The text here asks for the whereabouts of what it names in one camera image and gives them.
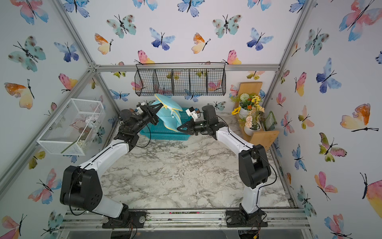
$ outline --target marble surface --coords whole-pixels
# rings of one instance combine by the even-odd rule
[[[235,117],[218,115],[240,135]],[[147,142],[141,135],[137,145]],[[269,151],[267,155],[275,168]],[[274,179],[272,171],[268,183]],[[129,208],[238,207],[244,188],[234,153],[208,135],[135,147],[105,172],[101,185],[105,195]],[[260,206],[289,206],[279,179],[263,188]]]

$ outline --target artificial flower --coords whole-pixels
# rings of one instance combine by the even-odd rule
[[[241,106],[237,107],[232,111],[232,115],[238,114],[240,112]]]

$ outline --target blue basket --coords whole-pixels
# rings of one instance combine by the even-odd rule
[[[191,116],[188,116],[186,113],[186,110],[188,108],[182,108],[182,109],[183,109],[183,111],[179,111],[179,116],[180,116],[180,120],[181,120],[182,124],[184,124],[185,122],[187,122],[191,119]],[[150,128],[152,140],[182,140],[182,141],[185,141],[185,140],[188,140],[188,138],[190,137],[190,135],[169,130],[168,128],[166,128],[164,126],[163,121],[161,119],[159,119],[159,122],[157,125],[153,125],[152,123],[149,123],[147,126]],[[149,129],[147,127],[144,127],[141,130],[141,134],[150,138],[150,132],[149,132]]]

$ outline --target butterfly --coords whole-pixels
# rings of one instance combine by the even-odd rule
[[[77,162],[77,158],[79,157],[77,155],[63,155],[63,156],[71,157],[70,162],[72,162],[72,163]]]
[[[332,59],[329,58],[324,66],[324,73],[317,73],[317,83],[321,82],[320,92],[326,93],[327,87],[330,89],[338,89],[341,87],[341,83],[332,78],[332,75],[335,75],[334,70],[332,72]]]
[[[328,138],[326,137],[326,135],[324,133],[320,133],[320,136],[321,136],[322,145],[319,144],[319,146],[320,146],[319,154],[325,155],[325,161],[326,162],[330,162],[330,161],[335,162],[333,155],[337,156],[337,157],[345,157],[346,156],[347,152],[345,151],[345,149],[333,147],[334,145],[338,145],[337,143],[333,144],[334,138],[333,138],[332,144],[329,145]]]
[[[33,106],[34,95],[29,85],[29,79],[27,79],[28,89],[23,85],[4,83],[6,91],[16,98],[20,97],[19,106],[21,108],[31,109]]]
[[[207,42],[205,42],[204,39],[202,38],[202,36],[199,33],[196,33],[194,35],[194,42],[195,42],[196,46],[193,46],[191,48],[191,50],[194,52],[194,54],[198,54],[199,52],[204,50],[204,48],[206,47],[207,43],[210,40],[211,40],[211,38],[208,39]]]
[[[301,9],[303,8],[306,0],[297,0],[297,1],[298,1],[298,3],[294,3],[294,4],[290,5],[289,11],[291,13],[294,13],[297,10],[298,10],[297,13],[299,13],[301,11]]]
[[[123,100],[123,101],[128,101],[128,99],[126,98],[130,93],[122,93],[122,91],[121,92],[116,92],[116,91],[114,91],[114,90],[110,90],[110,92],[111,93],[113,93],[114,95],[112,95],[112,97],[114,98],[114,99],[121,99],[121,100]]]
[[[278,144],[278,137],[275,139],[275,141],[273,142],[273,146],[275,147],[275,149],[276,149],[276,153],[277,153],[277,155],[279,156],[279,157],[283,157],[282,155],[281,155],[281,152],[280,152],[280,146],[279,146],[279,144]]]
[[[342,214],[333,215],[333,219],[334,222],[330,217],[324,219],[325,226],[327,226],[332,231],[331,233],[334,234],[332,239],[344,239],[344,237],[352,239],[351,237],[348,237],[351,235],[351,233],[349,235],[343,234]]]
[[[289,133],[295,132],[292,125],[289,124],[291,121],[292,121],[292,119],[290,119],[290,121],[289,121],[289,113],[286,112],[286,114],[284,115],[284,118],[281,120],[281,126],[284,126],[284,135],[285,136],[288,136],[288,131],[289,131]]]
[[[309,126],[309,127],[313,127],[314,126],[314,123],[308,119],[309,117],[310,117],[309,114],[306,113],[306,106],[304,106],[303,114],[302,115],[301,114],[298,115],[298,120],[302,121],[301,127],[303,129],[306,129],[306,126]]]
[[[306,216],[312,216],[312,214],[314,216],[317,216],[316,210],[314,209],[312,204],[310,202],[308,202],[308,200],[310,199],[310,198],[308,198],[308,194],[305,196],[305,190],[304,190],[302,185],[300,185],[300,192],[297,193],[297,199],[300,202],[303,202],[304,211],[305,211]]]
[[[268,43],[272,41],[273,36],[264,36],[265,33],[259,34],[255,28],[251,29],[251,35],[252,41],[247,42],[247,46],[252,48],[253,46],[256,46],[256,50],[263,49],[263,44]]]
[[[141,8],[142,2],[144,4],[145,0],[133,0],[134,6],[137,8]],[[158,7],[158,3],[156,0],[146,0],[147,6],[151,9],[151,11],[154,11]]]
[[[353,117],[348,115],[342,116],[342,121],[340,125],[343,128],[351,129],[352,132],[356,132],[359,130],[375,130],[378,131],[379,128],[367,128],[366,125],[369,123],[370,117],[370,104],[362,104],[355,108],[355,112],[353,112]]]
[[[143,50],[138,51],[139,61],[135,60],[135,62],[139,64],[155,64],[150,58],[147,57],[146,53]]]
[[[380,52],[379,56],[376,57],[376,61],[378,64],[382,64],[382,51]]]
[[[301,50],[301,47],[298,47],[298,43],[297,43],[297,42],[296,42],[296,44],[295,44],[295,49],[296,49],[296,51],[291,55],[291,57],[292,57],[297,51]]]
[[[194,95],[194,93],[191,94],[191,92],[189,92],[188,90],[185,89],[185,92],[187,93],[187,95],[185,96],[185,99],[192,99],[194,102],[198,102],[198,97],[197,95]]]
[[[12,229],[4,235],[0,236],[0,239],[18,239],[21,236],[21,224],[27,215],[22,214],[19,223],[16,223],[10,216],[5,216],[2,219],[3,227]]]
[[[61,83],[65,86],[66,89],[62,89],[62,93],[65,91],[71,91],[76,86],[78,80],[70,79],[63,73],[61,73],[58,78],[60,79]]]
[[[292,151],[292,156],[295,157],[294,160],[296,160],[295,168],[298,170],[301,166],[301,168],[306,171],[305,164],[303,163],[303,158],[301,157],[300,144],[297,146],[297,151]]]
[[[101,45],[100,47],[98,47],[98,50],[106,55],[109,51],[111,51],[111,47],[112,47],[112,42],[113,42],[113,39],[109,42],[107,42],[107,40],[105,40],[105,38],[103,38],[102,36],[98,35],[97,33],[94,35],[94,38],[95,38],[95,41]]]
[[[374,208],[378,216],[382,218],[382,180],[373,182],[372,184],[367,185],[367,176],[363,177],[363,183],[365,184],[365,190],[363,193],[362,199],[367,197],[370,205]]]
[[[254,5],[257,5],[261,2],[261,10],[268,9],[271,5],[272,2],[271,0],[248,0],[248,7],[252,8]]]
[[[65,43],[65,46],[64,46],[60,43],[55,42],[54,45],[60,50],[60,52],[65,53],[64,61],[71,62],[71,58],[73,58],[73,60],[79,59],[78,54],[74,53],[75,51],[77,51],[74,43],[71,44],[70,46],[68,45],[68,43]]]
[[[263,99],[265,97],[265,92],[262,89],[259,91],[259,96],[260,99]]]
[[[281,76],[281,84],[285,82],[285,78],[289,75],[290,70],[284,70],[283,75]]]
[[[367,4],[365,0],[354,0],[351,9],[355,12],[347,14],[340,24],[340,31],[346,28],[351,29],[349,41],[355,41],[362,36],[363,24],[370,26],[382,18],[382,8],[368,10],[374,1],[370,0],[369,4]]]
[[[50,112],[53,113],[53,111],[56,110],[56,109],[57,109],[57,104],[54,103],[54,102],[52,102],[52,103],[50,104],[50,111],[48,111],[48,114],[44,114],[44,115],[50,116],[50,114],[51,114]]]
[[[167,36],[163,37],[164,33],[157,33],[154,29],[150,28],[151,36],[155,38],[155,41],[153,41],[151,44],[158,48],[159,46],[162,46],[163,50],[169,50],[170,47],[167,44],[172,43],[175,40],[175,36]]]
[[[247,76],[248,79],[251,79],[253,77],[254,80],[260,79],[260,75],[264,74],[265,71],[249,71],[249,75]]]
[[[124,37],[124,33],[130,33],[131,35],[135,35],[137,32],[136,26],[132,24],[134,22],[134,16],[133,15],[127,15],[122,20],[118,14],[118,17],[115,16],[115,18],[119,21],[115,21],[114,19],[108,19],[106,20],[106,23],[113,28],[113,31],[116,35],[118,35],[120,38]]]
[[[196,17],[199,16],[199,11],[197,7],[200,4],[204,3],[204,0],[182,0],[182,3],[178,4],[178,11],[184,12],[187,9],[190,11],[191,16]]]
[[[34,38],[34,36],[29,36],[25,40],[25,44],[24,44],[25,48],[21,46],[20,42],[17,42],[17,43],[19,44],[19,46],[16,46],[16,45],[13,45],[13,46],[20,48],[21,50],[23,50],[23,52],[20,52],[20,51],[11,52],[8,55],[8,59],[13,62],[20,62],[21,66],[24,69],[32,70],[33,72],[36,72],[37,66],[36,66],[36,63],[34,63],[34,61],[38,63],[37,59],[39,60],[46,59],[43,49],[41,47],[36,46],[37,41]]]
[[[104,134],[105,134],[105,128],[103,128],[102,126],[99,127],[98,132],[97,132],[97,136],[94,138],[93,141],[97,141],[98,143],[102,143],[102,136]]]
[[[240,65],[241,64],[241,61],[239,61],[235,50],[230,50],[230,52],[228,53],[227,61],[223,60],[223,62],[225,62],[229,65]]]
[[[107,122],[112,124],[112,128],[113,128],[115,126],[115,123],[117,122],[117,120],[118,120],[118,117],[114,116],[113,118],[108,119]]]
[[[297,80],[297,77],[295,77],[295,83],[296,83],[296,88],[295,88],[295,93],[297,91],[297,93],[300,95],[300,96],[303,96],[304,95],[304,84],[305,84],[305,80],[306,80],[306,73],[303,72],[300,76],[300,78]]]
[[[231,85],[231,89],[230,89],[231,93],[230,93],[230,97],[236,97],[238,95],[238,91],[239,89],[237,89],[236,86],[234,85]]]
[[[326,196],[326,200],[328,201],[331,200],[328,195],[326,194],[327,192],[332,192],[332,193],[337,193],[338,190],[336,187],[334,187],[333,185],[328,185],[325,187],[326,185],[326,174],[324,172],[319,172],[318,175],[314,175],[314,179],[316,180],[316,183],[317,183],[317,187],[319,187],[321,189],[321,191],[323,193],[325,193],[325,196]]]
[[[276,102],[279,106],[281,106],[281,108],[283,108],[282,104],[284,103],[284,101],[286,100],[287,98],[284,96],[283,98],[281,98],[281,92],[278,94],[277,98],[276,98]]]
[[[44,239],[55,239],[58,236],[58,233],[56,233],[55,231],[58,231],[57,227],[59,227],[63,221],[64,221],[64,217],[61,215],[61,213],[59,213],[56,216],[56,211],[53,210],[49,215],[49,220],[48,220],[49,229],[48,230],[43,229],[45,232],[42,235],[48,232],[48,234],[45,235]]]
[[[291,187],[294,190],[294,188],[291,185],[291,183],[292,183],[292,175],[290,173],[286,173],[286,178],[288,179],[289,187]]]
[[[224,18],[224,21],[220,19],[215,19],[212,21],[213,26],[216,27],[215,33],[217,37],[222,38],[224,35],[224,30],[226,34],[227,34],[227,31],[229,31],[232,35],[235,35],[239,29],[239,25],[237,23],[241,20],[241,15],[233,16],[229,20],[227,20],[228,19],[228,14],[227,14],[227,17],[223,16],[223,18]]]
[[[41,198],[42,204],[50,204],[51,201],[53,201],[52,193],[53,190],[60,189],[62,185],[61,179],[56,179],[56,172],[54,169],[51,169],[46,183],[43,183],[41,180],[37,184],[41,184],[43,187],[40,189],[37,189],[33,193],[31,193],[28,196],[28,199],[33,199],[33,201],[37,202]]]
[[[225,101],[220,102],[219,104],[217,103],[217,101],[216,101],[216,102],[214,101],[213,104],[208,104],[208,105],[212,105],[212,106],[214,106],[216,110],[223,111],[224,108],[225,108],[224,104],[225,104]]]
[[[64,3],[64,8],[68,12],[73,12],[74,9],[76,9],[78,12],[84,17],[89,17],[89,13],[84,9],[84,7],[87,5],[89,0],[65,0],[67,3]]]
[[[305,52],[309,51],[309,49],[313,49],[313,55],[317,55],[320,52],[322,43],[329,39],[329,34],[320,34],[320,32],[321,30],[319,31],[317,28],[317,35],[313,38],[316,32],[313,29],[309,30],[308,40],[305,43]]]
[[[48,22],[48,14],[39,8],[43,2],[40,0],[11,0],[11,3],[17,7],[22,6],[20,15],[29,24],[34,25],[34,19],[39,17],[42,21]]]

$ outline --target wire basket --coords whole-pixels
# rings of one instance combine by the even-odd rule
[[[85,155],[104,118],[100,101],[70,99],[37,142],[51,154]]]
[[[179,116],[182,124],[189,121],[191,119],[190,116],[187,115],[186,110],[188,108],[182,108],[183,111],[179,111]],[[159,119],[159,122],[157,125],[153,125],[152,123],[149,123],[147,127],[150,128],[151,131],[151,139],[152,140],[181,140],[185,141],[188,140],[190,135],[184,134],[182,132],[175,132],[173,130],[169,130],[166,128],[163,124],[163,121]],[[141,130],[141,134],[150,138],[150,131],[147,127],[144,127]]]
[[[210,64],[208,68],[200,68],[199,63],[137,64],[135,93],[138,96],[153,96],[155,93],[223,96],[226,90],[225,63]]]

